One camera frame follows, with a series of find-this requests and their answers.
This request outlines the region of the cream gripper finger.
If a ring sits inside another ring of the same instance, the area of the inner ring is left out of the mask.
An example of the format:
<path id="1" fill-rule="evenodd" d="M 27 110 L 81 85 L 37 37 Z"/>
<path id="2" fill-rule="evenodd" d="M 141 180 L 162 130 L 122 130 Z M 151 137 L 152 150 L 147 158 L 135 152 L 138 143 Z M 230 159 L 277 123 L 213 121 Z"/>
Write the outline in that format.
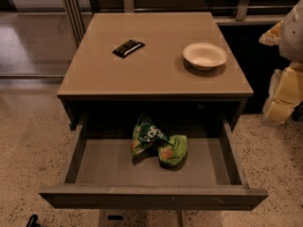
<path id="1" fill-rule="evenodd" d="M 303 101 L 303 72 L 287 67 L 276 69 L 264 104 L 264 116 L 273 122 L 284 122 Z"/>
<path id="2" fill-rule="evenodd" d="M 264 45 L 279 45 L 279 40 L 280 40 L 280 31 L 282 27 L 283 22 L 280 21 L 276 23 L 274 26 L 272 26 L 269 30 L 267 30 L 265 33 L 263 33 L 258 41 L 261 44 Z"/>

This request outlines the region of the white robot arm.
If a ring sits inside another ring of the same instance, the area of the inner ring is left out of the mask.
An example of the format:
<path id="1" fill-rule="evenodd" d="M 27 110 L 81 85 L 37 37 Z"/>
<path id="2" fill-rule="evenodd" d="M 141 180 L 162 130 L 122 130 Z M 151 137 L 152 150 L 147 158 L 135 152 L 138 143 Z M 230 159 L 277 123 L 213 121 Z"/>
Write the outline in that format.
<path id="1" fill-rule="evenodd" d="M 284 70 L 276 69 L 271 77 L 268 98 L 262 109 L 266 126 L 276 127 L 289 118 L 303 121 L 303 0 L 286 17 L 267 30 L 258 40 L 277 45 L 279 55 L 291 63 Z"/>

